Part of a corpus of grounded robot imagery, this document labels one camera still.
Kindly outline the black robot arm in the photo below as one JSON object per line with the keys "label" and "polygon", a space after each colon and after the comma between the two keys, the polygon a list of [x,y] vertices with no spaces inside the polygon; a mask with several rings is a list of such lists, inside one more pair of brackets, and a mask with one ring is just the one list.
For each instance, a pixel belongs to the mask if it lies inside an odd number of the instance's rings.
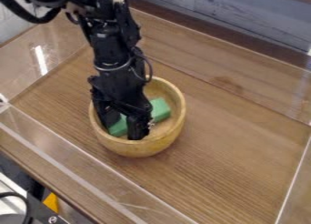
{"label": "black robot arm", "polygon": [[45,24],[64,12],[80,26],[93,50],[93,67],[88,78],[91,99],[97,117],[109,128],[119,120],[128,127],[128,139],[150,134],[152,105],[143,93],[152,81],[152,65],[137,47],[140,27],[129,12],[128,0],[0,0],[23,20]]}

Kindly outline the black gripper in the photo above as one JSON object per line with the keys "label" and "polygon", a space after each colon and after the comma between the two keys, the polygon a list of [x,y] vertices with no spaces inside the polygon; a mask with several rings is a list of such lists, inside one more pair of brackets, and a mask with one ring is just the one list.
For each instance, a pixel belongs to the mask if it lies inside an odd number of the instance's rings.
{"label": "black gripper", "polygon": [[119,67],[96,68],[97,76],[91,76],[92,105],[101,125],[109,129],[127,116],[128,139],[141,140],[150,134],[152,106],[143,93],[144,86],[154,78],[152,65],[135,46],[128,59]]}

